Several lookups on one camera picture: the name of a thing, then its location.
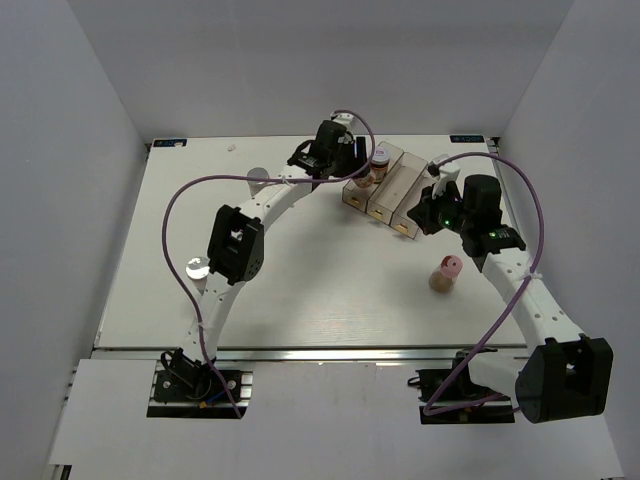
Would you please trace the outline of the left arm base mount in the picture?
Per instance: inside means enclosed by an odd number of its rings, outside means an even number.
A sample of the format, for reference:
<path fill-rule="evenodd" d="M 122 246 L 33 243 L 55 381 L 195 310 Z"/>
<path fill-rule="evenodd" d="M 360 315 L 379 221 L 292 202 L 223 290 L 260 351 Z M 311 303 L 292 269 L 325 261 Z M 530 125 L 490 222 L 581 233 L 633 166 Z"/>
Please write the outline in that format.
<path fill-rule="evenodd" d="M 181 349 L 161 353 L 146 411 L 148 418 L 240 419 L 252 392 L 253 373 L 223 369 L 219 378 L 207 364 Z"/>

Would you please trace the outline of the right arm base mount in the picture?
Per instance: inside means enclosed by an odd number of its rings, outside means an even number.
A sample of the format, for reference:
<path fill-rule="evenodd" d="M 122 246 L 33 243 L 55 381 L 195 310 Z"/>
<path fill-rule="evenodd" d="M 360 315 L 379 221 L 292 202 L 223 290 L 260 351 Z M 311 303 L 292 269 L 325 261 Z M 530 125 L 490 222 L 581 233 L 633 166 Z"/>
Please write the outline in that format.
<path fill-rule="evenodd" d="M 418 369 L 407 380 L 406 385 L 418 393 L 420 423 L 422 425 L 513 424 L 518 409 L 512 405 L 511 400 L 504 395 L 498 396 L 488 387 L 473 384 L 467 369 L 456 377 L 432 406 L 435 410 L 446 407 L 452 407 L 452 410 L 433 415 L 424 413 L 427 401 L 460 361 L 461 357 L 458 356 L 447 367 Z"/>

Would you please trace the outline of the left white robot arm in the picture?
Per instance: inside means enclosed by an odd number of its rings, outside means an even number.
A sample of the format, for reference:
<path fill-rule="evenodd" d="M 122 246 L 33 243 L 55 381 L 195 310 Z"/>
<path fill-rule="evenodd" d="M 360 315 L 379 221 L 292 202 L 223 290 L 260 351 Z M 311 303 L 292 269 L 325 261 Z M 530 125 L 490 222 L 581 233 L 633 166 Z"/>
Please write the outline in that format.
<path fill-rule="evenodd" d="M 222 329 L 241 289 L 264 264 L 269 228 L 299 200 L 323 184 L 362 178 L 369 172 L 375 147 L 373 131 L 351 110 L 333 112 L 315 137 L 300 144 L 282 171 L 264 179 L 265 187 L 239 206 L 223 205 L 216 213 L 207 246 L 209 260 L 204 292 L 197 296 L 174 267 L 168 250 L 168 223 L 179 196 L 207 181 L 242 181 L 238 175 L 210 175 L 192 180 L 171 198 L 165 210 L 161 242 L 165 262 L 194 309 L 194 320 L 180 344 L 182 353 L 215 371 Z"/>

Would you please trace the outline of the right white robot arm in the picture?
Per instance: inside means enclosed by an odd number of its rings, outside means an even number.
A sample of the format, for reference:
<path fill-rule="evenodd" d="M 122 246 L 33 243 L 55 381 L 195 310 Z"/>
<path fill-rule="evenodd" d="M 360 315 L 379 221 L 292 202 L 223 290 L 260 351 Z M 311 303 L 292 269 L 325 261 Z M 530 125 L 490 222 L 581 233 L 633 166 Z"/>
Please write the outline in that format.
<path fill-rule="evenodd" d="M 462 188 L 453 181 L 424 188 L 409 217 L 424 234 L 458 234 L 464 252 L 506 303 L 497 319 L 512 317 L 529 357 L 516 362 L 487 348 L 490 327 L 427 400 L 424 413 L 440 414 L 436 402 L 452 385 L 472 399 L 486 388 L 509 398 L 531 423 L 597 416 L 604 412 L 613 350 L 603 338 L 591 338 L 563 311 L 532 268 L 533 259 L 519 233 L 502 221 L 501 187 L 488 175 L 471 175 Z"/>

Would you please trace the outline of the dark brown sauce jar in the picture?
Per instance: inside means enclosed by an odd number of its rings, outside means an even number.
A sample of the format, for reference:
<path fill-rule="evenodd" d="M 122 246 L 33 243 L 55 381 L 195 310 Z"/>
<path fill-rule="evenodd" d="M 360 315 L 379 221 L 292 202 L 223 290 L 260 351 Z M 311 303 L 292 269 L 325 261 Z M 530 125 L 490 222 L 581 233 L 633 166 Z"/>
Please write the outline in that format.
<path fill-rule="evenodd" d="M 375 148 L 370 161 L 370 171 L 375 184 L 379 184 L 384 180 L 390 160 L 391 155 L 386 147 L 378 146 Z"/>

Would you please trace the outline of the orange label sauce jar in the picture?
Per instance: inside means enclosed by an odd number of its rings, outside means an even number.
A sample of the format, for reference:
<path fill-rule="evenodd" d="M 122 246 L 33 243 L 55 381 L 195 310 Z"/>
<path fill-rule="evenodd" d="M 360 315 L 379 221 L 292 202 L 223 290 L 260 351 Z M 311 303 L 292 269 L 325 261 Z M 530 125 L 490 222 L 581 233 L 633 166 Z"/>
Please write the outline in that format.
<path fill-rule="evenodd" d="M 369 189 L 376 184 L 377 175 L 373 170 L 369 170 L 366 175 L 354 177 L 352 181 L 359 189 Z"/>

